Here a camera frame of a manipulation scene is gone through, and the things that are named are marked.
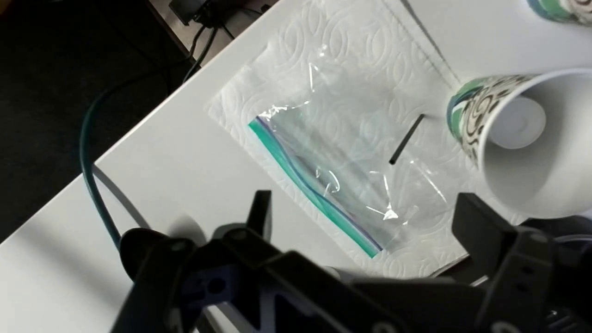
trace plastic bag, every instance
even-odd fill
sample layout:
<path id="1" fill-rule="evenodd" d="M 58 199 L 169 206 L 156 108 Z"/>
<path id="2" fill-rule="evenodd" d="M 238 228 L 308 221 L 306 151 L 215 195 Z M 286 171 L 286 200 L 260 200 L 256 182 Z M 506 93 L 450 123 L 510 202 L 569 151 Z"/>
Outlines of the plastic bag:
<path id="1" fill-rule="evenodd" d="M 251 125 L 299 189 L 371 258 L 397 250 L 408 228 L 441 225 L 456 200 L 423 147 L 389 163 L 423 114 L 395 95 L 321 58 L 310 65 L 308 97 Z"/>

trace cup rim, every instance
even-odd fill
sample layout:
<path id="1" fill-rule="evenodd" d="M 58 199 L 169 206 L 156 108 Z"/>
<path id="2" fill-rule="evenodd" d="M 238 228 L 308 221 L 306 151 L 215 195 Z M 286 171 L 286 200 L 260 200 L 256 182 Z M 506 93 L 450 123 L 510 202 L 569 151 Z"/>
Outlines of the cup rim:
<path id="1" fill-rule="evenodd" d="M 545 84 L 545 82 L 550 82 L 550 80 L 556 80 L 556 78 L 563 78 L 563 77 L 574 77 L 574 75 L 589 75 L 592 77 L 592 69 L 565 69 L 565 71 L 552 71 L 552 73 L 547 73 L 547 75 L 539 75 L 536 77 L 534 80 L 519 86 L 510 97 L 506 97 L 500 106 L 493 112 L 493 115 L 489 117 L 489 123 L 486 125 L 484 128 L 484 134 L 482 138 L 487 139 L 497 119 L 500 117 L 500 114 L 517 99 L 521 97 L 523 93 Z M 486 165 L 486 147 L 487 147 L 487 141 L 482 141 L 480 143 L 480 151 L 478 151 L 478 165 L 480 165 L 480 175 L 482 178 L 486 180 L 487 188 L 491 189 L 491 193 L 497 197 L 499 202 L 502 202 L 504 206 L 508 208 L 513 208 L 515 212 L 521 212 L 519 208 L 508 204 L 504 199 L 500 199 L 493 188 L 491 188 L 491 182 L 487 178 L 487 165 Z M 565 217 L 565 215 L 547 215 L 547 217 L 534 217 L 534 219 L 560 219 L 560 217 Z"/>

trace dark background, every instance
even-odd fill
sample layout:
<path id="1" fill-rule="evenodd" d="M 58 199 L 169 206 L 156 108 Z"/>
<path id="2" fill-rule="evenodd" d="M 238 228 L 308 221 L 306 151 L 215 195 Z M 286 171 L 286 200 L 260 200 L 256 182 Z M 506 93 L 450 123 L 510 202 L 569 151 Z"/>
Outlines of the dark background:
<path id="1" fill-rule="evenodd" d="M 97 95 L 182 64 L 103 108 L 93 158 L 180 86 L 186 58 L 149 0 L 16 0 L 0 15 L 0 241 L 80 175 L 79 136 Z"/>

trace white surface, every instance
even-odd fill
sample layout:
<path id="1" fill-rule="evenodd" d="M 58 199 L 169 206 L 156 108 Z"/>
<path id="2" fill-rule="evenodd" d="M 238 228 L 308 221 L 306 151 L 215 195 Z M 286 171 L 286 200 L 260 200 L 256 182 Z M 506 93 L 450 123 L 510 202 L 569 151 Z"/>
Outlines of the white surface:
<path id="1" fill-rule="evenodd" d="M 460 260 L 465 250 L 450 234 L 458 195 L 474 191 L 491 204 L 495 200 L 445 123 L 458 84 L 454 75 L 399 0 L 302 3 L 301 14 L 221 91 L 210 114 L 367 273 L 415 278 Z M 336 195 L 347 199 L 339 206 L 386 249 L 378 258 L 371 260 L 354 241 L 334 237 L 332 221 L 314 208 L 252 134 L 249 123 L 275 110 L 304 114 L 289 117 L 284 126 L 278 121 L 275 132 L 301 138 L 291 147 L 299 147 L 302 160 L 312 160 L 310 169 L 330 169 L 347 184 L 349 191 Z M 391 167 L 393 152 L 419 114 L 430 121 Z"/>
<path id="2" fill-rule="evenodd" d="M 539 49 L 534 49 L 523 43 L 524 28 L 517 25 L 521 23 L 519 15 L 511 14 L 513 10 L 508 6 L 517 3 L 465 0 L 462 10 L 460 4 L 463 3 L 413 0 L 447 60 L 463 65 L 458 69 L 463 78 L 513 73 L 524 69 L 524 64 L 539 67 L 592 64 L 592 45 L 584 45 L 591 38 L 589 30 L 560 28 L 563 34 L 554 38 L 560 45 L 543 49 L 552 25 L 532 17 L 528 19 L 530 27 L 536 21 L 545 27 L 543 30 L 528 30 L 528 36 L 537 36 Z M 245 64 L 262 54 L 269 38 L 299 14 L 301 6 L 301 0 L 282 0 L 260 25 L 247 30 L 204 73 L 106 154 L 101 167 L 164 232 L 171 230 L 175 221 L 188 221 L 188 217 L 199 221 L 208 232 L 217 225 L 243 221 L 254 191 L 275 189 L 277 245 L 304 250 L 323 265 L 354 267 L 328 237 L 317 239 L 323 234 L 310 225 L 308 215 L 204 110 L 204 104 Z M 471 34 L 484 32 L 489 27 L 484 23 L 493 23 L 500 14 L 506 17 L 504 25 L 500 23 L 504 34 L 471 40 Z M 463 52 L 450 51 L 460 43 L 465 43 Z M 106 197 L 106 200 L 121 228 L 132 228 L 130 217 L 119 210 L 114 199 Z M 5 282 L 0 284 L 0 332 L 108 332 L 130 289 L 82 180 L 71 184 L 25 228 L 3 243 L 0 273 Z"/>
<path id="3" fill-rule="evenodd" d="M 510 208 L 536 219 L 560 219 L 592 208 L 592 71 L 539 77 L 513 95 L 537 101 L 548 117 L 543 138 L 524 151 L 487 145 L 484 175 Z"/>
<path id="4" fill-rule="evenodd" d="M 491 123 L 495 125 L 487 138 L 489 141 L 506 151 L 523 151 L 543 136 L 547 114 L 536 101 L 517 97 Z"/>
<path id="5" fill-rule="evenodd" d="M 528 0 L 408 0 L 463 82 L 592 67 L 592 28 L 537 17 Z"/>

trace white paper cup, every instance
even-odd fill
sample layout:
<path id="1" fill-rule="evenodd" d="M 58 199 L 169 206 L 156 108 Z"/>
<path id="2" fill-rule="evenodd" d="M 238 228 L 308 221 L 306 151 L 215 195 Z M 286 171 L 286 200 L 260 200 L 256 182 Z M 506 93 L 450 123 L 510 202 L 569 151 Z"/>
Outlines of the white paper cup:
<path id="1" fill-rule="evenodd" d="M 592 71 L 474 80 L 454 97 L 449 126 L 515 212 L 561 219 L 592 208 Z"/>

